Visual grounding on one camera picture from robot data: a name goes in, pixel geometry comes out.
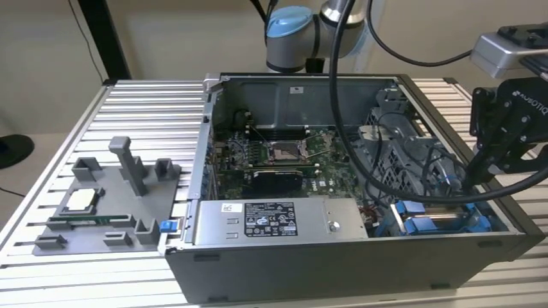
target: white wall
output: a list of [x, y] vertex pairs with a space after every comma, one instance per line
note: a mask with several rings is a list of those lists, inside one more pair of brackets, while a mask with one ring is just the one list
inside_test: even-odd
[[[322, 2], [280, 0], [280, 6], [318, 10]], [[478, 34], [502, 25], [548, 21], [547, 0], [376, 2], [387, 4], [379, 34], [398, 51], [427, 61], [470, 49]], [[263, 26], [248, 0], [110, 0], [110, 6], [134, 78], [200, 79], [207, 72], [264, 71]], [[67, 132], [99, 90], [67, 1], [0, 0], [0, 7], [0, 134], [3, 126], [20, 133]], [[408, 29], [418, 31], [411, 38]], [[354, 60], [342, 61], [343, 72], [352, 71]], [[492, 83], [466, 60], [423, 69], [376, 47], [371, 58], [356, 62], [367, 73], [454, 76], [468, 86]]]
[[0, 7], [0, 121], [18, 133], [67, 132], [100, 85], [68, 4]]
[[[548, 22], [548, 0], [386, 0], [384, 4], [379, 36], [400, 54], [427, 62], [471, 49], [479, 34], [502, 26]], [[468, 89], [499, 83], [468, 59], [424, 68], [395, 59], [379, 46], [367, 60], [367, 70], [416, 78], [455, 77]]]

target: metal rail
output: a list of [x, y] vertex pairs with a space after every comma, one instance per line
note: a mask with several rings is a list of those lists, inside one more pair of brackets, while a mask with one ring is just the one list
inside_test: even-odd
[[[443, 79], [415, 80], [459, 135], [468, 135], [471, 96]], [[172, 216], [186, 214], [190, 172], [203, 115], [200, 81], [120, 81], [102, 89], [75, 130], [0, 233], [0, 305], [16, 307], [144, 307], [187, 301], [158, 252], [35, 257], [32, 242], [44, 230], [72, 182], [78, 157], [116, 165], [108, 151], [115, 135], [132, 138], [144, 162], [171, 157], [183, 166]], [[503, 185], [527, 175], [498, 176]], [[548, 233], [548, 181], [514, 195]], [[171, 235], [167, 241], [176, 241]], [[239, 307], [548, 307], [548, 241], [514, 262], [488, 266], [458, 290], [248, 304]]]

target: metal case panel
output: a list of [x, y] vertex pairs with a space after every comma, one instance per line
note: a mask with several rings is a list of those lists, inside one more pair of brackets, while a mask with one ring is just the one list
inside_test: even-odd
[[546, 54], [546, 50], [520, 47], [492, 32], [478, 39], [471, 60], [494, 78], [524, 78], [535, 74], [520, 64], [520, 59], [539, 54]]
[[[259, 203], [291, 203], [296, 221], [296, 235], [262, 236], [246, 219], [246, 207]], [[279, 228], [274, 214], [264, 215], [271, 228]], [[196, 224], [195, 245], [262, 246], [274, 244], [310, 244], [366, 239], [367, 232], [354, 199], [290, 198], [203, 201]]]
[[456, 288], [523, 238], [379, 239], [184, 250], [166, 258], [190, 303], [328, 298]]

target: cable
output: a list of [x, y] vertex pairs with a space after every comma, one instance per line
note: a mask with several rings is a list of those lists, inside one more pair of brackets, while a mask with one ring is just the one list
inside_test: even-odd
[[[374, 163], [372, 163], [372, 173], [375, 173], [375, 170], [379, 166], [379, 161], [380, 161], [380, 154], [382, 154], [382, 148], [383, 148], [383, 135], [380, 134], [380, 129], [379, 129], [379, 125], [378, 125], [378, 150], [375, 151], [375, 158], [374, 158]], [[380, 197], [375, 196], [371, 191], [370, 191], [370, 182], [366, 179], [366, 194], [370, 196], [371, 200], [374, 200], [374, 202], [376, 204], [379, 204], [382, 207], [384, 207], [386, 209], [388, 208], [388, 205], [380, 201]]]
[[19, 192], [11, 191], [10, 189], [4, 189], [2, 187], [0, 187], [0, 191], [4, 191], [8, 194], [15, 194], [16, 196], [20, 196], [20, 197], [26, 197], [24, 194], [20, 194]]
[[263, 20], [263, 22], [267, 22], [267, 14], [264, 13], [259, 0], [250, 0], [250, 2], [254, 4], [255, 9], [258, 10], [260, 19]]
[[487, 201], [487, 200], [492, 200], [492, 199], [508, 196], [511, 194], [515, 194], [516, 192], [526, 190], [534, 185], [538, 185], [543, 180], [548, 178], [548, 167], [546, 167], [543, 170], [536, 172], [527, 179], [519, 181], [518, 183], [502, 189], [484, 192], [476, 195], [452, 196], [451, 198], [438, 197], [438, 196], [419, 196], [416, 194], [411, 194], [408, 192], [400, 191], [399, 189], [390, 187], [388, 185], [384, 185], [384, 183], [382, 183], [375, 178], [375, 175], [367, 170], [367, 168], [362, 164], [362, 161], [354, 151], [352, 144], [348, 141], [348, 136], [344, 132], [342, 111], [339, 108], [339, 91], [338, 91], [338, 86], [336, 86], [336, 72], [339, 68], [339, 53], [340, 53], [340, 48], [342, 48], [344, 25], [348, 20], [348, 16], [351, 14], [354, 3], [355, 3], [355, 0], [347, 1], [347, 4], [344, 6], [343, 15], [342, 15], [342, 18], [339, 20], [336, 30], [335, 30], [332, 57], [331, 57], [332, 60], [330, 62], [330, 99], [331, 99], [331, 107], [332, 107], [336, 131], [339, 132], [339, 137], [342, 139], [344, 150], [347, 152], [348, 157], [351, 158], [351, 162], [356, 166], [358, 172], [364, 176], [367, 180], [370, 180], [371, 184], [379, 190], [384, 191], [387, 194], [398, 197], [402, 200], [410, 200], [410, 201], [416, 201], [416, 202], [423, 202], [423, 203], [439, 203], [439, 204], [475, 203], [475, 202]]
[[268, 32], [268, 24], [271, 21], [272, 11], [278, 5], [278, 0], [270, 0], [268, 7], [267, 7], [267, 20], [264, 22], [264, 45], [267, 45], [267, 32]]
[[451, 64], [451, 63], [464, 59], [467, 56], [470, 56], [472, 54], [472, 50], [470, 50], [470, 51], [462, 53], [460, 55], [455, 56], [454, 58], [450, 58], [450, 59], [439, 61], [439, 62], [423, 62], [423, 61], [410, 59], [407, 56], [400, 55], [398, 52], [395, 52], [395, 50], [391, 47], [388, 47], [388, 45], [386, 45], [386, 43], [383, 42], [383, 40], [380, 39], [380, 37], [378, 35], [378, 32], [374, 29], [374, 25], [371, 23], [371, 21], [372, 21], [372, 4], [374, 4], [374, 0], [371, 0], [367, 3], [367, 27], [370, 28], [370, 32], [371, 32], [371, 35], [374, 36], [375, 42], [378, 42], [378, 44], [386, 50], [386, 52], [388, 52], [399, 60], [402, 60], [402, 61], [404, 61], [410, 64], [414, 64], [416, 66], [438, 67], [438, 66]]
[[78, 20], [75, 8], [74, 8], [74, 6], [72, 6], [72, 2], [71, 2], [71, 0], [67, 0], [67, 2], [68, 2], [68, 5], [70, 5], [70, 7], [71, 7], [72, 16], [75, 17], [75, 21], [76, 21], [76, 24], [78, 24], [78, 28], [80, 29], [80, 33], [83, 34], [83, 37], [84, 37], [84, 40], [86, 40], [86, 45], [88, 45], [90, 57], [91, 57], [91, 59], [92, 59], [92, 63], [94, 63], [94, 66], [95, 66], [95, 70], [98, 71], [98, 74], [99, 74], [100, 82], [103, 83], [104, 78], [103, 78], [102, 71], [99, 70], [98, 63], [95, 63], [94, 54], [92, 54], [92, 47], [90, 46], [90, 40], [88, 40], [88, 38], [86, 37], [84, 30], [83, 30], [83, 27], [82, 27], [82, 25], [80, 25], [80, 21]]

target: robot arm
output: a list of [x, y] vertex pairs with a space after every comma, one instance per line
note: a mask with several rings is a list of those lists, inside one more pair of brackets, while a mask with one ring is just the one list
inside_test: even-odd
[[[328, 0], [319, 14], [304, 6], [287, 6], [272, 13], [267, 25], [267, 66], [274, 72], [296, 73], [307, 58], [330, 57], [336, 24], [347, 0]], [[359, 0], [346, 23], [342, 57], [366, 39], [367, 1]]]
[[547, 146], [535, 159], [523, 159], [548, 142], [548, 24], [508, 26], [484, 34], [471, 60], [494, 78], [511, 79], [496, 89], [474, 90], [471, 135], [478, 137], [478, 153], [467, 168], [468, 187], [502, 171], [532, 172], [548, 165]]

